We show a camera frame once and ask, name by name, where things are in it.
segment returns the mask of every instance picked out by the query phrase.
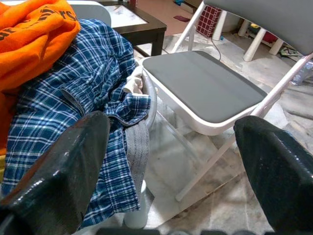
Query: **white plastic chair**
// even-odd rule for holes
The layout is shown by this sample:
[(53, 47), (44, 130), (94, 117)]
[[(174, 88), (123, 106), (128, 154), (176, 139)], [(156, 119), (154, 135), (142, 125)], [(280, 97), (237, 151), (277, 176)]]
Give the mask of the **white plastic chair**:
[[(173, 51), (191, 33), (206, 5), (231, 12), (266, 28), (305, 56), (266, 94), (260, 88), (202, 51), (186, 51), (144, 59), (142, 64), (158, 88), (159, 97), (193, 130), (221, 134), (247, 115), (263, 117), (279, 99), (294, 75), (313, 57), (313, 1), (311, 0), (204, 0)], [(232, 135), (196, 176), (177, 194), (184, 195), (234, 143)]]

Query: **plaid fabric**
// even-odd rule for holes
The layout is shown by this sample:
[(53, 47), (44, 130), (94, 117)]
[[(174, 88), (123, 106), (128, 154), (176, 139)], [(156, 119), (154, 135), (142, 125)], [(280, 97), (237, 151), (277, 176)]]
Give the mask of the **plaid fabric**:
[(80, 33), (53, 68), (22, 86), (8, 136), (2, 193), (7, 195), (68, 127), (102, 110), (111, 117), (110, 139), (85, 227), (138, 209), (124, 126), (147, 115), (150, 98), (122, 91), (135, 67), (131, 44), (100, 21), (80, 24)]

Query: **orange shirt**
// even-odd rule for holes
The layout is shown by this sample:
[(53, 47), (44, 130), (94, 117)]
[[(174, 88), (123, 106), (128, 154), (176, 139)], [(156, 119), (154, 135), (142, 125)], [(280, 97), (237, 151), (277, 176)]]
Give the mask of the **orange shirt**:
[(0, 155), (5, 154), (18, 87), (49, 70), (79, 30), (66, 0), (0, 2)]

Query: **marble floor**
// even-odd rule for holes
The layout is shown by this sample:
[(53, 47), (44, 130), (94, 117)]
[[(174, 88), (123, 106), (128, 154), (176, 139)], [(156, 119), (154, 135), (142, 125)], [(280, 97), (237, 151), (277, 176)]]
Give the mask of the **marble floor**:
[[(169, 53), (178, 38), (179, 35), (165, 37), (162, 53)], [(251, 41), (229, 34), (216, 44), (222, 54), (223, 63), (269, 92), (290, 69), (290, 64), (270, 55), (269, 48), (265, 45), (259, 47), (253, 61), (243, 61), (244, 52)], [(140, 47), (147, 53), (151, 50), (151, 45)], [(185, 51), (187, 47), (188, 38), (179, 51)], [(211, 41), (199, 34), (195, 36), (194, 49), (218, 56)], [(134, 55), (137, 59), (142, 58), (136, 51)], [(305, 108), (312, 103), (311, 86), (310, 82), (300, 87), (290, 85), (265, 119), (291, 132), (301, 144), (313, 152), (313, 116), (312, 111)], [(150, 154), (145, 174), (148, 187), (145, 199), (149, 210), (146, 229), (157, 228), (162, 235), (177, 229), (187, 230), (195, 235), (208, 229), (228, 233), (245, 229), (258, 235), (271, 231), (244, 173), (236, 145), (223, 155), (180, 203), (174, 199), (176, 193), (194, 176), (210, 154), (223, 144), (232, 130), (215, 137), (203, 136), (192, 132), (160, 99), (158, 111), (160, 115), (157, 115), (150, 130)], [(192, 151), (187, 151), (172, 135), (163, 117), (185, 137)], [(78, 234), (94, 234), (99, 226), (123, 226), (123, 216), (116, 214), (93, 228), (79, 231)]]

